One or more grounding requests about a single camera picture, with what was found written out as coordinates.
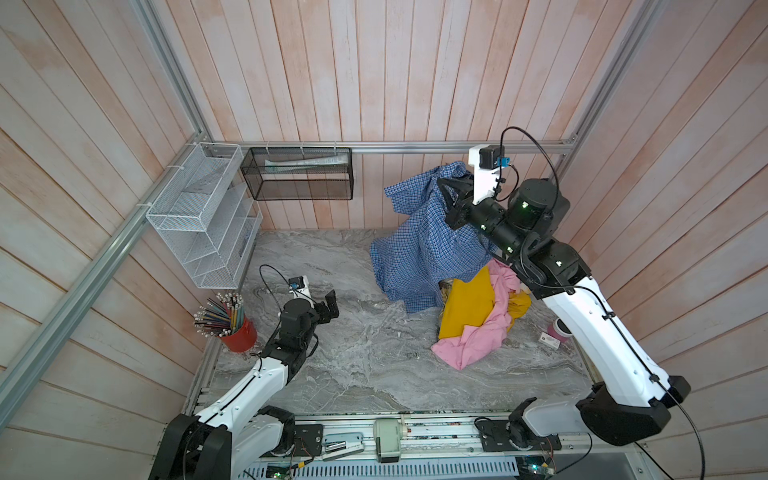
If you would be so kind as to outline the blue checked shirt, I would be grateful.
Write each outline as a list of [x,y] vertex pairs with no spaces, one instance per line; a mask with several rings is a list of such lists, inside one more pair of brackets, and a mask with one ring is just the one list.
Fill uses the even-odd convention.
[[491,260],[486,241],[476,230],[451,229],[446,223],[446,203],[440,179],[471,179],[462,162],[441,165],[387,187],[396,213],[407,219],[397,230],[373,241],[370,256],[377,285],[393,302],[404,303],[415,314],[443,305],[439,283],[471,281]]

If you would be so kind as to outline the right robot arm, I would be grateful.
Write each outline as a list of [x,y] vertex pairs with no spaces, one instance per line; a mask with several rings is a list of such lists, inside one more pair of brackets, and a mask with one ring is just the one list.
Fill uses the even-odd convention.
[[501,205],[477,197],[470,177],[437,185],[447,224],[469,225],[497,247],[501,262],[563,321],[599,374],[583,397],[529,398],[518,405],[509,416],[512,444],[528,449],[540,437],[584,432],[624,446],[661,433],[690,384],[650,358],[609,307],[579,253],[554,238],[569,207],[557,186],[528,179]]

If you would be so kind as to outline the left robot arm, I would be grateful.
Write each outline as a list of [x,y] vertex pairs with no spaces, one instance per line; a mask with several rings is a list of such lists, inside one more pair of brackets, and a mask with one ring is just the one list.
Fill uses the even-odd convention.
[[166,426],[149,477],[235,479],[265,453],[292,454],[295,417],[268,401],[314,354],[316,327],[338,317],[335,291],[323,300],[296,291],[251,370],[205,409]]

